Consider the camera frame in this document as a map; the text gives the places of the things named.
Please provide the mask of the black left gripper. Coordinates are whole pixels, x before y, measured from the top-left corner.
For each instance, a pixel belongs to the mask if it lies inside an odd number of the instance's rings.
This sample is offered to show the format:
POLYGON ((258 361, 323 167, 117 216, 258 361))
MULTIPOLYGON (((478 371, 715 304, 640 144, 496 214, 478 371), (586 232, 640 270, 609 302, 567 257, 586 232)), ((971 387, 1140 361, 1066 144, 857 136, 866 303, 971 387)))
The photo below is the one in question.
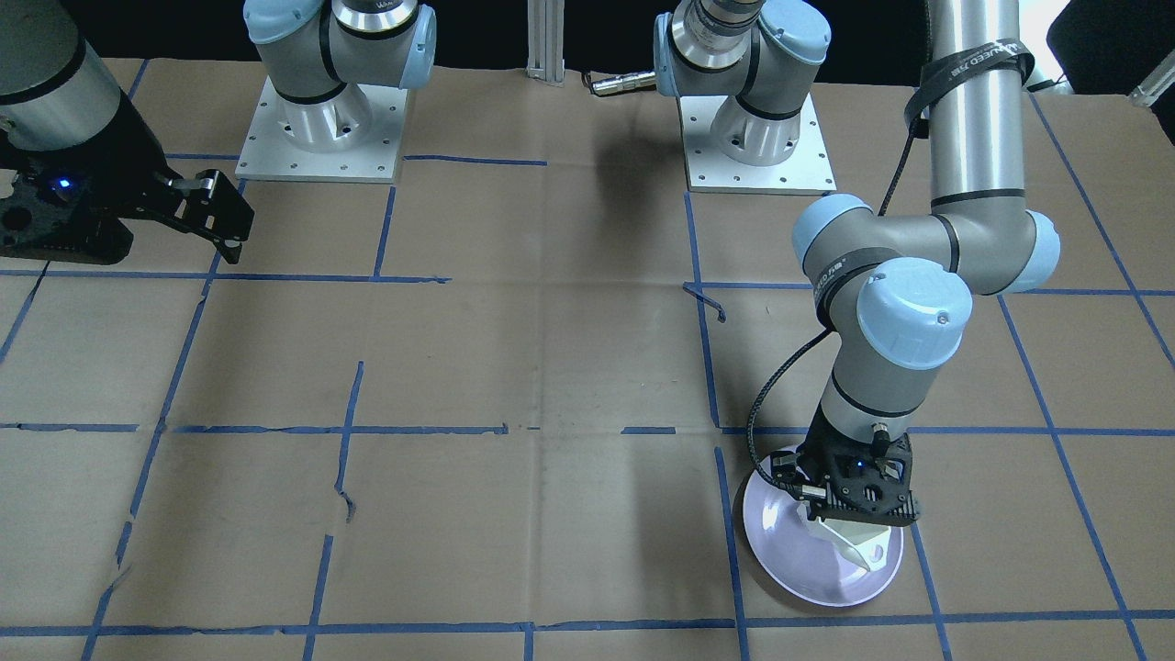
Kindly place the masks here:
POLYGON ((768 456, 773 485, 807 503, 807 519, 907 527, 922 515, 911 491, 913 452, 908 434, 861 443, 835 430, 810 432, 795 451, 768 456))

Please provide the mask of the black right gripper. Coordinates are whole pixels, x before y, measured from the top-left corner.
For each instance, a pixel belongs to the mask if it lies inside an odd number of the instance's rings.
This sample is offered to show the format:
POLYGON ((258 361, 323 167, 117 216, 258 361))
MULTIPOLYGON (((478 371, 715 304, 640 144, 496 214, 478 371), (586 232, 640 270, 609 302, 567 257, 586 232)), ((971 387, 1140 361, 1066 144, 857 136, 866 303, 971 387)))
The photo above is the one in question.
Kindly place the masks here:
POLYGON ((109 267, 133 247, 125 218, 193 232, 239 264, 251 205, 219 169, 183 178, 156 139, 90 139, 58 151, 20 150, 4 139, 4 168, 16 171, 1 202, 5 258, 109 267))

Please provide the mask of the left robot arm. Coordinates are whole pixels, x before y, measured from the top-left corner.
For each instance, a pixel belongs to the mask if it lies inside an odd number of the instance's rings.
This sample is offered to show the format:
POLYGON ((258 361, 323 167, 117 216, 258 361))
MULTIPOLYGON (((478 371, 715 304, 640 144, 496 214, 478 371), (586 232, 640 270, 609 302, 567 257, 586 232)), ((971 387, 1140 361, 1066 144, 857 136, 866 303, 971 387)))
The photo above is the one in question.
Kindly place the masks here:
MULTIPOLYGON (((1060 259, 1052 221, 1025 205, 1019 104, 1033 56, 1018 4, 929 1, 926 15, 929 59, 904 126, 929 141, 929 213, 891 217, 830 194, 792 231, 840 348, 804 443, 772 454, 764 478, 811 521, 915 522, 908 424, 956 355, 974 296, 1040 286, 1060 259)), ((683 1, 654 21, 657 88, 721 96, 718 150, 781 164, 831 36, 805 1, 683 1)))

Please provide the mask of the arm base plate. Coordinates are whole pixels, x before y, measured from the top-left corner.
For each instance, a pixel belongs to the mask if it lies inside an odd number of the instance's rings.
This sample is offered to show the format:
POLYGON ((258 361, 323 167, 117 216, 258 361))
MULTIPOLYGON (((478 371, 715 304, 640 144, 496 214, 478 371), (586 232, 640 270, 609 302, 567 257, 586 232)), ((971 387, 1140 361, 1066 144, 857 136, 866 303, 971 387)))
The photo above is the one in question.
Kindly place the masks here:
POLYGON ((349 85, 318 104, 294 104, 266 81, 236 175, 251 181, 391 186, 409 99, 407 89, 349 85))
POLYGON ((792 119, 751 116, 733 96, 678 100, 689 191, 793 194, 835 191, 811 97, 792 119))

